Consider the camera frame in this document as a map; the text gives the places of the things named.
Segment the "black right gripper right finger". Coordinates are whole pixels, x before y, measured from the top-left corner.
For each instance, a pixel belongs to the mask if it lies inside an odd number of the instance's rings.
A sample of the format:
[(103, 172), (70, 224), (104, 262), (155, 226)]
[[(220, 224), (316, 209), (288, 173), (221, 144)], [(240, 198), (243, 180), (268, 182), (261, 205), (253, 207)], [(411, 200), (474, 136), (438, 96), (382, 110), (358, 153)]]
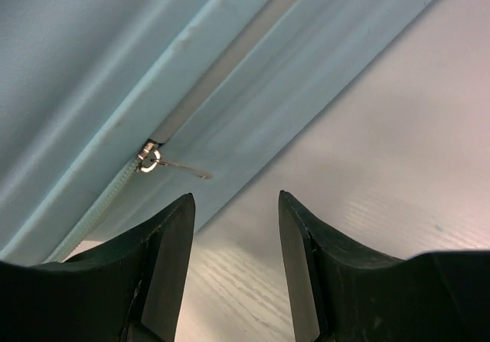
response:
[(279, 234), (297, 341), (487, 341), (489, 253), (398, 259), (279, 194)]

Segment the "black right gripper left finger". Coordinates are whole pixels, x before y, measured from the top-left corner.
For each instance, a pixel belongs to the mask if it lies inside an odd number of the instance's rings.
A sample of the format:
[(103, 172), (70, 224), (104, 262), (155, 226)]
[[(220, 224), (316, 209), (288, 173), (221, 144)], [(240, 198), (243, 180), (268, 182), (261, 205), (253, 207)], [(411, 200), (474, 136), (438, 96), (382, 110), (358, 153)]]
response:
[(191, 194), (64, 262), (1, 264), (3, 341), (173, 341), (194, 236)]

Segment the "light blue hard suitcase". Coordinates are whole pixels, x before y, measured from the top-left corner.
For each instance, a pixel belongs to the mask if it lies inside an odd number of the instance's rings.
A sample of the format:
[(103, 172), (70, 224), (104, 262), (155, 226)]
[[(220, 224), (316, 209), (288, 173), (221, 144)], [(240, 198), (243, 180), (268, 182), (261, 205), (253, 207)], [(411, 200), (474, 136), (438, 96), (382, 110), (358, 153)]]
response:
[[(1, 258), (204, 224), (433, 0), (1, 0)], [(210, 172), (137, 172), (147, 140)]]

